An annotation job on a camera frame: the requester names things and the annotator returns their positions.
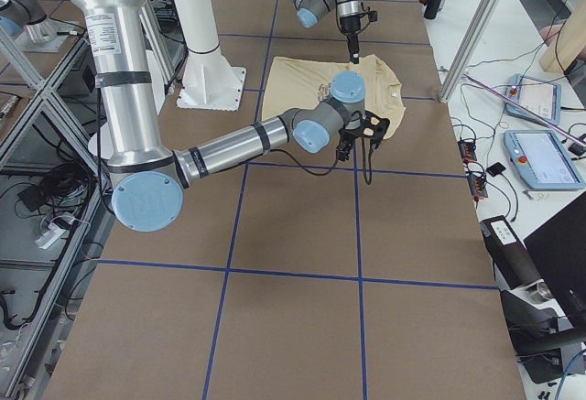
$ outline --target yellow cloth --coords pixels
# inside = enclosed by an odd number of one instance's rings
[[[391,120],[385,139],[401,124],[405,106],[401,101],[401,83],[384,61],[369,55],[359,64],[322,63],[275,57],[263,99],[263,120],[288,109],[313,109],[327,93],[334,76],[343,70],[358,72],[366,84],[366,110]]]

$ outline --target blue joint cap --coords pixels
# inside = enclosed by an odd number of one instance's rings
[[[174,178],[143,171],[124,178],[112,194],[114,214],[124,226],[152,232],[171,224],[181,211],[183,191]]]
[[[16,34],[20,34],[22,32],[22,27],[20,27],[15,22],[6,17],[0,16],[0,27],[2,27],[2,29],[10,37],[13,37]]]
[[[353,70],[345,70],[333,77],[330,94],[342,103],[359,103],[366,96],[364,79]]]
[[[315,154],[330,142],[330,134],[323,125],[304,119],[293,130],[297,143],[311,154]]]
[[[297,18],[304,27],[313,27],[318,23],[318,18],[315,17],[315,14],[313,14],[307,8],[299,9],[297,12]]]

